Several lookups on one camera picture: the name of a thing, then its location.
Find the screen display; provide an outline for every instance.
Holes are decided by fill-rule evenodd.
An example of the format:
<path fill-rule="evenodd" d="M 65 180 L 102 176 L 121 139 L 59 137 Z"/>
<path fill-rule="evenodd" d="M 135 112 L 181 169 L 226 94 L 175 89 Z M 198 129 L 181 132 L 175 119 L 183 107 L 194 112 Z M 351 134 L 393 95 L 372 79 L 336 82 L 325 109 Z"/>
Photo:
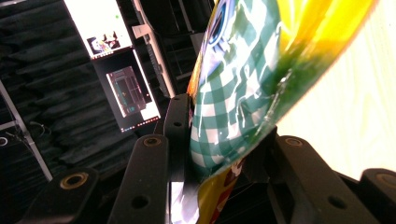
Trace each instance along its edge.
<path fill-rule="evenodd" d="M 161 118 L 134 49 L 92 63 L 122 132 Z"/>
<path fill-rule="evenodd" d="M 116 0 L 64 0 L 92 60 L 132 46 Z"/>

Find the small screen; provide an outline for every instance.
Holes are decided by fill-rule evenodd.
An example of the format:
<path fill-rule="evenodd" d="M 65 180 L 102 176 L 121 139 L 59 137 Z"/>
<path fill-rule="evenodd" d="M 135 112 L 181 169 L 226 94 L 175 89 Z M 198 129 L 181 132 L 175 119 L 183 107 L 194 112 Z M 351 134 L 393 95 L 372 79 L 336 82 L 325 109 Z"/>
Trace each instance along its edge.
<path fill-rule="evenodd" d="M 134 49 L 92 63 L 122 132 L 161 118 Z"/>
<path fill-rule="evenodd" d="M 64 0 L 92 60 L 132 46 L 116 0 Z"/>

